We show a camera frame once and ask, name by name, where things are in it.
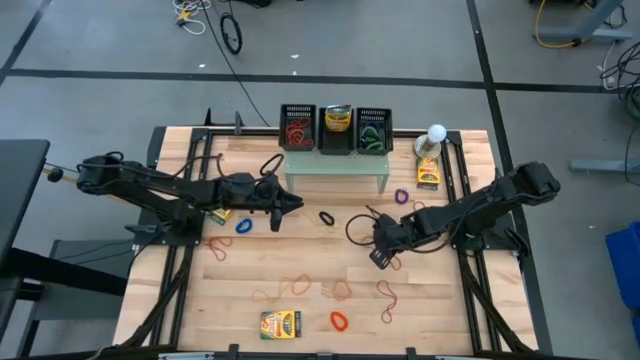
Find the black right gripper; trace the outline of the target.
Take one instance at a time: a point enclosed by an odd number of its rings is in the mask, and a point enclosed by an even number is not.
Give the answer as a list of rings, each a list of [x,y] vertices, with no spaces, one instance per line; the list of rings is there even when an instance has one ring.
[[[388,214],[379,215],[373,225],[374,249],[369,258],[378,268],[392,266],[393,258],[385,253],[399,253],[415,249],[414,217],[406,215],[396,221]]]

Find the grey floor bar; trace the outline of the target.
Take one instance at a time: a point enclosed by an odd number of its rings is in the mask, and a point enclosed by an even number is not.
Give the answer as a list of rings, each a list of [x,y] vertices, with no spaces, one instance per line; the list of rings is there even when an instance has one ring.
[[[621,173],[625,171],[631,174],[640,174],[640,160],[591,160],[591,159],[574,159],[569,161],[571,171],[594,171],[594,172],[610,172]]]

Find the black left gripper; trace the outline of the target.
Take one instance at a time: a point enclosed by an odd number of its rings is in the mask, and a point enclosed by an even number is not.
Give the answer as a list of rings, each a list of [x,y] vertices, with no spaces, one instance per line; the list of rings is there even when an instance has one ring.
[[[270,214],[270,229],[272,232],[280,230],[284,215],[304,206],[301,197],[287,190],[279,189],[280,186],[272,182],[259,182],[255,187],[255,197],[259,208]]]

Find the white bulb table lamp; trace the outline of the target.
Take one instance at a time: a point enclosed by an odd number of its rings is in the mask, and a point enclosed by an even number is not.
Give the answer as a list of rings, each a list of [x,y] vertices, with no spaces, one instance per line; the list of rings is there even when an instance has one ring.
[[[427,133],[414,141],[414,152],[418,158],[437,158],[442,151],[442,143],[447,137],[447,130],[440,124],[431,125]]]

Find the blue plastic bin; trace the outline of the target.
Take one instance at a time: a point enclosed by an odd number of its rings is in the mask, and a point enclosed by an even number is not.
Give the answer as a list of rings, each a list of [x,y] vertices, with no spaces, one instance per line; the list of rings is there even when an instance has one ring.
[[[640,221],[608,234],[606,245],[623,303],[640,309]]]

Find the grey desk leg base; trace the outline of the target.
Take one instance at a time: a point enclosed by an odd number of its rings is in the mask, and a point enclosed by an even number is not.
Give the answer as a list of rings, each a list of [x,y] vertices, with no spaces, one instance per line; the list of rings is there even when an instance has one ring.
[[[579,47],[586,42],[620,43],[632,39],[632,34],[620,28],[605,29],[604,23],[624,0],[573,0],[588,10],[583,22],[575,27],[543,28],[542,13],[549,0],[534,0],[539,5],[536,11],[532,37],[547,49]]]

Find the dark desk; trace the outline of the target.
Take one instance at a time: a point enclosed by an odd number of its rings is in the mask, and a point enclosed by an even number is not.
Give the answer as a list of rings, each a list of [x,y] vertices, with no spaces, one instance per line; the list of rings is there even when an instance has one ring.
[[[43,139],[0,139],[0,263],[12,248],[49,147]]]

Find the black slotted plastic basket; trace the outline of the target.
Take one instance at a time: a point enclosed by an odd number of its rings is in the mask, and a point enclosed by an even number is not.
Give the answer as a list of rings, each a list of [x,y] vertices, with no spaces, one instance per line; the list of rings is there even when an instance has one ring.
[[[323,155],[349,155],[354,149],[354,121],[351,120],[343,132],[330,131],[325,121],[326,107],[318,110],[318,143],[317,148]]]
[[[392,111],[384,108],[356,109],[356,151],[384,156],[393,150]]]
[[[289,144],[285,130],[296,119],[311,120],[310,135],[314,140],[312,147],[295,147]],[[280,109],[279,146],[285,151],[312,151],[316,147],[316,106],[309,104],[283,104]]]

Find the green perforated metal shelf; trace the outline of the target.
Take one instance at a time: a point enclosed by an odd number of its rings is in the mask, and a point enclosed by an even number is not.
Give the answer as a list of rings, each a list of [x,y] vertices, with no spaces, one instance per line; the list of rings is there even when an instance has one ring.
[[[289,192],[294,191],[296,176],[375,176],[377,190],[382,194],[390,176],[390,162],[387,155],[322,155],[318,150],[311,152],[286,152],[284,176]]]

